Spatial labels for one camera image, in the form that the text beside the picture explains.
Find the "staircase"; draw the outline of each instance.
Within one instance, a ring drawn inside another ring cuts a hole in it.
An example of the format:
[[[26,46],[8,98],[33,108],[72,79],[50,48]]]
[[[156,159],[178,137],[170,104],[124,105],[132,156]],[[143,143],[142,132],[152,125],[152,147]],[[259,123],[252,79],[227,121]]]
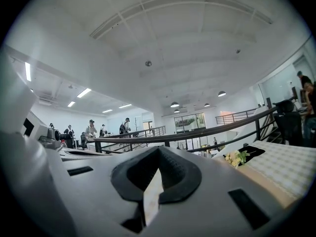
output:
[[[282,136],[280,129],[277,128],[267,139],[267,142],[276,143],[276,144],[282,144]]]

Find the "man with hat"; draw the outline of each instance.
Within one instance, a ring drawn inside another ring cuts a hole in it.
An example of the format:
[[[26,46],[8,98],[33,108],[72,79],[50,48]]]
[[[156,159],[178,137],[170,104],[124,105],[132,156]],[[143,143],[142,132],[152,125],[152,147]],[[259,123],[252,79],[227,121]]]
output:
[[[89,120],[89,126],[85,129],[85,138],[87,143],[91,143],[94,141],[95,135],[94,133],[97,132],[97,129],[94,127],[94,121],[92,119]]]

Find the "metal railing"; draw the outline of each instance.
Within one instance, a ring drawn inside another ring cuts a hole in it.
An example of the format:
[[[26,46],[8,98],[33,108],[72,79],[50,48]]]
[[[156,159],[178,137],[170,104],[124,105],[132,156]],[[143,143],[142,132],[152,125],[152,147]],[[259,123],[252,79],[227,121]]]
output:
[[[131,138],[131,136],[129,136],[129,138],[126,138],[126,134],[125,134],[125,138],[118,138],[119,135],[107,137],[107,138],[97,138],[97,139],[95,139],[96,149],[100,148],[101,151],[99,151],[99,152],[106,152],[107,151],[107,150],[104,150],[104,147],[101,147],[101,142],[116,143],[116,144],[119,144],[119,143],[128,144],[127,146],[129,146],[131,150],[136,148],[136,147],[133,148],[133,146],[132,146],[133,144],[138,144],[138,145],[139,144],[146,144],[147,145],[149,143],[158,143],[158,142],[164,142],[165,146],[170,147],[171,141],[181,141],[181,140],[187,141],[187,140],[189,140],[189,139],[191,140],[193,138],[200,138],[200,137],[204,137],[204,136],[209,136],[209,135],[213,135],[213,134],[217,134],[217,133],[221,133],[221,132],[226,132],[226,131],[235,129],[237,127],[241,127],[241,126],[253,123],[253,122],[255,122],[255,125],[256,125],[256,130],[253,132],[250,132],[244,136],[241,136],[241,137],[236,138],[236,139],[231,140],[231,141],[227,141],[227,142],[220,143],[220,144],[213,145],[213,146],[192,149],[192,150],[188,150],[188,151],[189,152],[198,152],[198,151],[206,151],[208,149],[218,148],[218,147],[225,146],[227,144],[242,140],[242,139],[249,137],[253,134],[256,134],[255,140],[263,141],[263,140],[267,139],[272,133],[275,132],[275,129],[273,129],[269,134],[267,134],[268,127],[275,122],[273,119],[271,119],[271,117],[272,117],[272,113],[275,112],[276,110],[277,110],[276,107],[273,107],[273,108],[270,108],[270,109],[263,111],[259,114],[252,115],[248,118],[244,118],[244,119],[239,120],[239,121],[235,121],[235,122],[232,122],[229,124],[225,124],[225,125],[221,125],[221,126],[217,126],[217,127],[212,127],[212,128],[208,128],[208,129],[192,131],[192,132],[188,132],[188,133],[163,135],[163,136],[151,136],[151,137],[142,136],[141,138],[139,138],[139,137],[138,138]],[[265,119],[263,126],[260,127],[259,120],[264,118],[264,117],[267,117],[267,118]]]
[[[133,151],[134,149],[139,149],[143,147],[147,147],[148,143],[125,143],[122,141],[123,138],[150,138],[156,136],[162,136],[166,134],[166,127],[159,126],[154,127],[146,130],[136,131],[136,132],[129,132],[125,134],[113,135],[105,138],[95,138],[95,151],[98,153],[106,152],[106,153],[125,153],[129,151]],[[106,146],[101,146],[101,142],[107,142],[105,140],[108,139],[116,139],[117,142],[111,143]]]
[[[248,111],[217,116],[217,117],[215,117],[216,122],[217,122],[217,124],[230,124],[230,123],[242,120],[242,119],[246,119],[246,118],[252,116],[255,113],[256,109],[257,108],[251,109]]]

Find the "black handrail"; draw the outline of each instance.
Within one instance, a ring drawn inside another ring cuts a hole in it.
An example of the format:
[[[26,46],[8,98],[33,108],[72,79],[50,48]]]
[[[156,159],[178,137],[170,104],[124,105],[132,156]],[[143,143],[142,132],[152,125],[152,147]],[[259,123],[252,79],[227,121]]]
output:
[[[251,111],[254,111],[254,110],[256,110],[256,109],[257,109],[257,108],[255,108],[255,109],[250,109],[250,110],[243,111],[243,112],[238,112],[238,113],[232,113],[232,114],[226,114],[226,115],[222,115],[222,116],[217,116],[216,118],[218,118],[218,117],[230,116],[230,115],[233,115],[233,114],[239,114],[239,113],[251,112]]]
[[[296,99],[296,95],[294,94],[293,97],[291,97],[289,100],[293,100]],[[181,140],[188,140],[188,139],[193,139],[193,138],[199,138],[199,137],[205,137],[205,136],[209,136],[209,135],[213,135],[213,134],[218,134],[221,132],[226,132],[232,129],[235,129],[237,127],[240,126],[244,126],[247,125],[249,123],[255,122],[256,123],[256,130],[248,133],[246,135],[243,135],[239,138],[236,138],[232,141],[228,141],[228,142],[224,142],[221,144],[217,144],[217,145],[213,145],[213,146],[209,146],[209,147],[204,147],[204,148],[198,148],[198,149],[193,149],[193,150],[189,150],[189,152],[195,152],[195,151],[205,151],[207,149],[212,149],[212,148],[217,148],[220,146],[224,146],[230,143],[233,143],[235,141],[241,140],[243,138],[246,138],[248,136],[251,136],[253,134],[257,134],[256,136],[256,140],[264,140],[266,138],[268,138],[275,130],[271,131],[268,135],[262,135],[261,131],[265,128],[267,128],[268,126],[270,126],[271,124],[273,124],[275,121],[272,120],[269,123],[267,123],[267,120],[265,120],[264,125],[262,127],[260,127],[259,124],[259,120],[267,115],[272,115],[273,112],[275,112],[277,110],[276,107],[270,108],[266,111],[263,111],[259,114],[253,115],[253,116],[248,116],[245,119],[242,119],[240,121],[236,121],[236,122],[232,122],[226,125],[222,125],[222,126],[218,126],[218,127],[212,127],[212,128],[208,128],[208,129],[203,129],[203,130],[196,130],[196,131],[191,131],[188,133],[181,133],[181,134],[173,134],[173,135],[164,135],[164,136],[156,136],[155,132],[153,133],[153,137],[149,138],[149,137],[143,137],[143,138],[131,138],[130,134],[124,134],[121,136],[128,136],[130,138],[111,138],[111,137],[107,137],[107,138],[96,138],[95,139],[95,145],[96,145],[96,150],[98,152],[98,150],[101,151],[106,151],[106,150],[102,150],[101,149],[101,142],[107,142],[107,143],[123,143],[123,144],[129,144],[130,145],[130,150],[133,150],[132,144],[145,144],[146,145],[148,143],[157,143],[157,142],[164,142],[165,146],[170,147],[170,141],[181,141]]]
[[[150,128],[150,129],[146,129],[146,130],[140,130],[140,131],[136,131],[136,132],[129,132],[127,133],[127,135],[134,135],[134,134],[137,134],[137,133],[141,133],[141,132],[146,132],[146,131],[153,131],[154,129],[159,129],[159,128],[164,128],[165,126],[158,126],[158,127],[153,127],[153,128]],[[118,134],[118,135],[112,135],[112,136],[108,136],[106,138],[121,138],[121,137],[124,137],[126,136],[126,133],[125,134]]]
[[[192,138],[198,138],[198,137],[203,137],[203,136],[208,136],[208,135],[213,135],[221,132],[226,132],[232,129],[235,129],[240,126],[247,125],[249,123],[252,123],[256,121],[257,119],[261,119],[265,117],[266,115],[273,113],[277,110],[276,107],[273,107],[271,109],[268,109],[264,112],[261,112],[259,114],[256,114],[254,116],[245,118],[240,121],[236,121],[234,123],[226,124],[226,125],[221,125],[217,127],[212,127],[212,128],[207,128],[203,130],[198,130],[198,131],[192,131],[188,133],[180,133],[180,134],[172,134],[172,135],[164,135],[164,136],[158,136],[154,138],[95,138],[94,141],[98,142],[108,142],[108,143],[127,143],[127,144],[141,144],[141,143],[156,143],[156,142],[169,142],[169,141],[178,141],[178,140],[186,140],[186,139],[192,139]]]

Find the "white ceiling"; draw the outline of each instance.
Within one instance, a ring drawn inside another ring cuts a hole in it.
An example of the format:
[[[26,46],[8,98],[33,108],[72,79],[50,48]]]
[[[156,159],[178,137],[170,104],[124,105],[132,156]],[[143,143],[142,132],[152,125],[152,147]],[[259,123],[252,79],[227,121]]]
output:
[[[26,82],[28,87],[33,90],[34,94],[39,98],[39,103],[50,104],[56,108],[67,109],[80,113],[95,114],[95,115],[111,115],[121,111],[126,111],[127,108],[119,108],[126,105],[114,98],[91,91],[81,98],[77,96],[85,90],[85,87],[76,85],[63,78],[49,74],[36,67],[31,66],[31,79],[26,80],[25,63],[10,58],[13,68]],[[67,107],[71,101],[75,104],[70,108]],[[103,114],[103,111],[112,109],[112,112]]]
[[[298,18],[284,0],[43,1],[63,8],[87,35],[115,50],[158,98],[165,115],[173,101],[195,109],[205,102],[215,106],[226,98],[218,98],[219,91],[229,96],[251,86],[299,48],[289,41],[300,34]],[[151,67],[145,66],[148,60]],[[55,84],[47,93],[54,100]],[[68,84],[62,83],[67,94],[60,104],[77,95]],[[117,105],[104,98],[93,103],[94,110]]]

